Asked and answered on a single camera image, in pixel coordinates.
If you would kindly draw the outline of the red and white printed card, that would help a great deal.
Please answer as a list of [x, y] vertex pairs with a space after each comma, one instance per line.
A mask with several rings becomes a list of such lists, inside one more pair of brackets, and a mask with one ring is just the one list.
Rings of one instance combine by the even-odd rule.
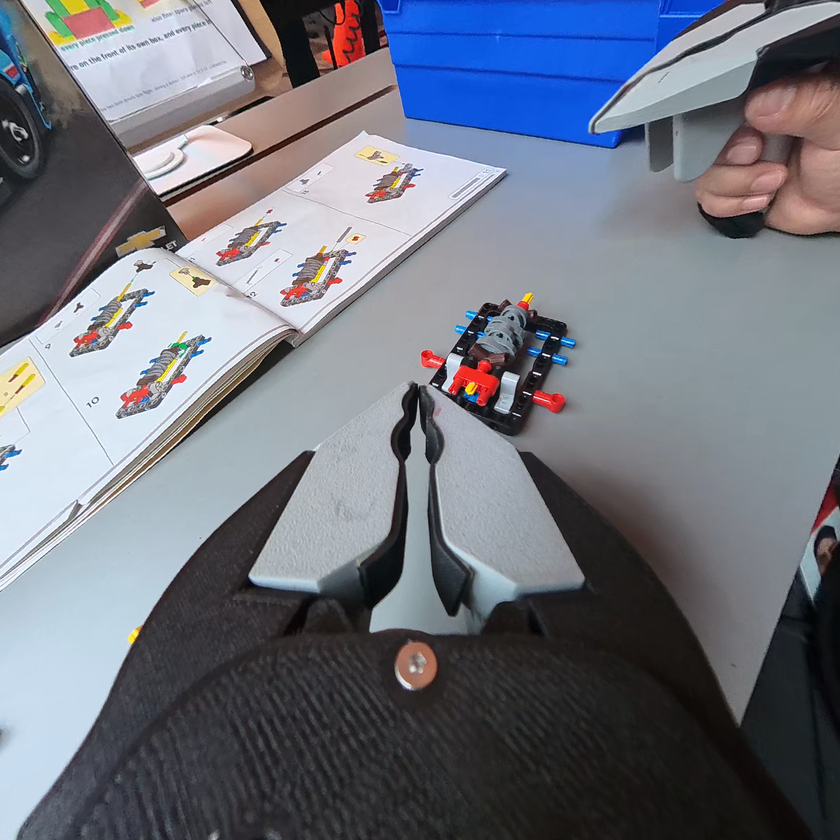
[[815, 602], [839, 538], [839, 507], [834, 488], [826, 491], [817, 512], [800, 564], [802, 582], [811, 602]]

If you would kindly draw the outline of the white flat stand base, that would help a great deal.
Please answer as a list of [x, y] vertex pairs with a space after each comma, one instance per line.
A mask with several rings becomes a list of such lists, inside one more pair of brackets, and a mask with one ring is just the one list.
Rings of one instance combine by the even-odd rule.
[[252, 152], [251, 142], [215, 126], [202, 125], [134, 155], [133, 161], [155, 194], [163, 197]]

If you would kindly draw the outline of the orange striped cone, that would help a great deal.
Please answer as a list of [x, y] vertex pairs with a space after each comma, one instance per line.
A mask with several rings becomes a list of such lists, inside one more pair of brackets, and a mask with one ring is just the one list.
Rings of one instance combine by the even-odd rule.
[[340, 1], [333, 10], [332, 33], [327, 35], [328, 51], [322, 58], [330, 59], [334, 69], [365, 58], [362, 36], [362, 10], [356, 1]]

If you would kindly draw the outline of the blue plastic bin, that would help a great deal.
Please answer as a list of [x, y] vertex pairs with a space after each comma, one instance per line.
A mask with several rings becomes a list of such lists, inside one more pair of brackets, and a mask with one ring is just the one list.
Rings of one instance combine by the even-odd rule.
[[589, 122], [719, 1], [382, 1], [408, 118], [604, 148]]

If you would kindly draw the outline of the open lego instruction booklet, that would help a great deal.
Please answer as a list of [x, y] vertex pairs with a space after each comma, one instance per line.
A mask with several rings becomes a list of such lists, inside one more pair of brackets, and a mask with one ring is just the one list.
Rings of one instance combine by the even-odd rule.
[[362, 132], [180, 250], [121, 258], [2, 353], [2, 588], [506, 175]]

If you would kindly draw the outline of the person's right hand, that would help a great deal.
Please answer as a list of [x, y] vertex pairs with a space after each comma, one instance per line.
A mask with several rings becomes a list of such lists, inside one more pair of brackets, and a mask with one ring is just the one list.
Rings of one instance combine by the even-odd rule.
[[745, 123], [696, 180], [713, 217], [764, 211], [791, 235], [839, 231], [839, 67], [786, 77], [754, 91]]

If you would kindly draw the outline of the black lego set box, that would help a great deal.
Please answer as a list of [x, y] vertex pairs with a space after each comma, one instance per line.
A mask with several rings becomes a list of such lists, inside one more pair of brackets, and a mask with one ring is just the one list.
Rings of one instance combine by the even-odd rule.
[[1, 344], [186, 237], [20, 2], [1, 2]]

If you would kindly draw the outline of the printed instruction sign sheet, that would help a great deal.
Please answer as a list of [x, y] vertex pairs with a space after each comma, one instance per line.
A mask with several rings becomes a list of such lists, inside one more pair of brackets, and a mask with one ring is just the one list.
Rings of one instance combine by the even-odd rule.
[[25, 1], [114, 129], [253, 89], [269, 57], [237, 2]]

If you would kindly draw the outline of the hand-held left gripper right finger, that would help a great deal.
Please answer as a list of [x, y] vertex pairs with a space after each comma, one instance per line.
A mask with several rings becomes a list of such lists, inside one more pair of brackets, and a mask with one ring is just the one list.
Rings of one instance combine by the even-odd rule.
[[420, 388], [429, 463], [432, 574], [446, 613], [476, 623], [525, 595], [574, 592], [585, 576], [505, 438], [434, 388]]

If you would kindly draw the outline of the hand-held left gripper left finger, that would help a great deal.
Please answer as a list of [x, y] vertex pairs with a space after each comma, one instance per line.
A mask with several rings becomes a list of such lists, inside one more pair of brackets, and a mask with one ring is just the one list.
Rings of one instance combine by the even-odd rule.
[[417, 397], [405, 382], [318, 446], [248, 574], [253, 585], [369, 609], [389, 594], [403, 570]]

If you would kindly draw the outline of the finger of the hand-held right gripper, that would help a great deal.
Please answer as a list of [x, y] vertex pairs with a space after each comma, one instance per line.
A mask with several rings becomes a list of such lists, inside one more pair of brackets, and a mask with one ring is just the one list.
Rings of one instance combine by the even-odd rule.
[[757, 33], [768, 9], [764, 2], [726, 7], [678, 36], [641, 71], [732, 71], [756, 61]]
[[767, 20], [760, 22], [763, 30], [757, 33], [753, 66], [732, 71], [638, 70], [594, 115], [590, 132], [643, 125], [650, 170], [671, 167], [676, 180], [695, 181], [742, 125], [746, 90], [760, 51], [771, 40]]

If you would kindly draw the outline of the black lego chassis assembly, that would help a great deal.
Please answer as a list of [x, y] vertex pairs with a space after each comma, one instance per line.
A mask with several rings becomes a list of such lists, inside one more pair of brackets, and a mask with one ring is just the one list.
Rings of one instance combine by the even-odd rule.
[[469, 322], [457, 325], [458, 341], [446, 355], [421, 353], [424, 368], [435, 371], [430, 385], [489, 428], [520, 434], [532, 409], [560, 413], [561, 393], [544, 389], [554, 366], [576, 345], [567, 325], [538, 314], [528, 293], [519, 301], [488, 302], [467, 311]]

